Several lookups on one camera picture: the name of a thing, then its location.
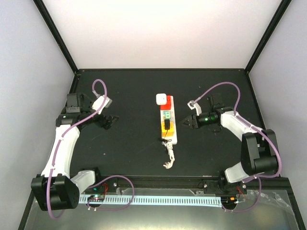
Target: white bracket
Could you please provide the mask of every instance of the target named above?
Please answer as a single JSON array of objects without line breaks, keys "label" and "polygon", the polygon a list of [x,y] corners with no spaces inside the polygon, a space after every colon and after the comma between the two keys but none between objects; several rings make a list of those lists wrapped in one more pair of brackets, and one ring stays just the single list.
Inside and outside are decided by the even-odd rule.
[{"label": "white bracket", "polygon": [[92,170],[80,171],[71,179],[71,181],[76,184],[81,194],[88,186],[95,183],[95,172]]},{"label": "white bracket", "polygon": [[199,116],[201,114],[201,107],[200,107],[200,105],[197,102],[189,101],[188,102],[188,107],[191,110],[195,109],[197,116]]},{"label": "white bracket", "polygon": [[[104,96],[104,95],[100,96],[100,97],[93,103],[92,109],[95,109],[95,110],[97,111],[97,110],[99,109],[99,107],[101,106],[102,102],[104,101],[104,99],[105,99],[105,96]],[[111,105],[111,103],[112,103],[112,100],[111,100],[110,98],[106,97],[105,104],[104,104],[104,106],[102,106],[102,108],[99,110],[98,114],[100,115],[101,112],[102,112],[102,110],[103,110],[104,108],[108,108],[108,107]]]}]

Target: yellow block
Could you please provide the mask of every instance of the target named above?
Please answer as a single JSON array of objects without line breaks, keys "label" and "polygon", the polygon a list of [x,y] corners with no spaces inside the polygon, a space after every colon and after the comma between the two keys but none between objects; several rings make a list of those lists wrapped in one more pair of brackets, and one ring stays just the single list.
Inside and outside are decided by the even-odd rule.
[{"label": "yellow block", "polygon": [[161,124],[162,138],[172,137],[174,135],[174,125],[173,122],[170,122],[170,129],[165,130],[164,121]]}]

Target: red block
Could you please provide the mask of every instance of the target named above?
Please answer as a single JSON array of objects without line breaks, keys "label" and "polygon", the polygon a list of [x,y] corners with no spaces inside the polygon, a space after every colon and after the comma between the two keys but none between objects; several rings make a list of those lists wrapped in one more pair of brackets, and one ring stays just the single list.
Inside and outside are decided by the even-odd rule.
[{"label": "red block", "polygon": [[170,110],[171,109],[171,96],[166,96],[166,104],[160,106],[160,110]]}]

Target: black plug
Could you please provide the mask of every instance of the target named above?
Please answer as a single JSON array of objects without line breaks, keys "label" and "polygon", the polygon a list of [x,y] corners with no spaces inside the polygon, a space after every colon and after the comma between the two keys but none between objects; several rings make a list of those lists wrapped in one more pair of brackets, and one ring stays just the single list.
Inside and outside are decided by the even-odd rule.
[{"label": "black plug", "polygon": [[171,121],[170,119],[165,119],[164,120],[164,129],[169,130],[171,128]]}]

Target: white cable tray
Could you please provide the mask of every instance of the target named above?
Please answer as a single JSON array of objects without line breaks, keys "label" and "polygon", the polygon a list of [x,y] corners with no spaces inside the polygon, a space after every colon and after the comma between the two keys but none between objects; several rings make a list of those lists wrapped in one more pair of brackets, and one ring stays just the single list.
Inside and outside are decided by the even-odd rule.
[{"label": "white cable tray", "polygon": [[[79,204],[87,204],[87,198],[92,195],[80,195]],[[125,205],[131,195],[106,195],[103,202],[91,201],[89,204]],[[207,206],[222,207],[220,197],[209,196],[153,196],[135,195],[131,205],[169,205],[169,206]]]}]

